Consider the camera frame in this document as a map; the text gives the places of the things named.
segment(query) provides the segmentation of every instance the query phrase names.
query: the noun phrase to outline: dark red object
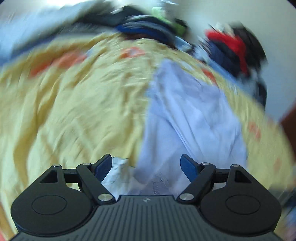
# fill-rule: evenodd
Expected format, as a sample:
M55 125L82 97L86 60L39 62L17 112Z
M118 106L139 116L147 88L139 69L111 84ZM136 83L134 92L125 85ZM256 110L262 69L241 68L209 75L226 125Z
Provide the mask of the dark red object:
M209 40L220 41L226 44L228 48L231 49L239 57L241 71L245 74L248 74L248 68L245 59L246 45L240 37L231 37L230 35L219 33L216 31L206 31L205 34Z

